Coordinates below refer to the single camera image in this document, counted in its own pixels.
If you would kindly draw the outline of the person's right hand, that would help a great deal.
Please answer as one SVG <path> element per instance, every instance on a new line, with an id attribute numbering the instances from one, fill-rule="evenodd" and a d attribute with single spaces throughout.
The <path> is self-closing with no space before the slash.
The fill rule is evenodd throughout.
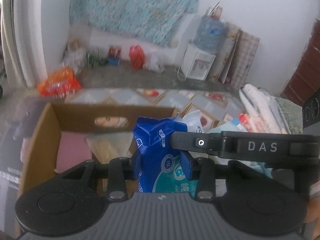
<path id="1" fill-rule="evenodd" d="M 315 231 L 319 231 L 319 182 L 311 186 L 305 222 L 316 222 Z"/>

